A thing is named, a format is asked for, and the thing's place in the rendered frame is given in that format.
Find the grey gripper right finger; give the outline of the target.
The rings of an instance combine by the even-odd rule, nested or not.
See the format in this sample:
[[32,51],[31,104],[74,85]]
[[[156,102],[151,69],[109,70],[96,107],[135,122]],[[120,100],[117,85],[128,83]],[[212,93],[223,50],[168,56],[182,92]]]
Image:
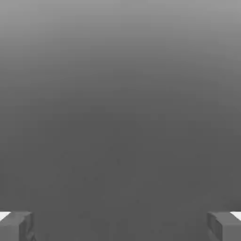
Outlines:
[[241,241],[241,211],[208,212],[209,241]]

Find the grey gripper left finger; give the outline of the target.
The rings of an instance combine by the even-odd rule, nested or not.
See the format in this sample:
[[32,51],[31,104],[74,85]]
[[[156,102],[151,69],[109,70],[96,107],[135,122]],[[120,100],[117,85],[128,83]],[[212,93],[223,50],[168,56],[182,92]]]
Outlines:
[[0,241],[35,241],[34,213],[0,211]]

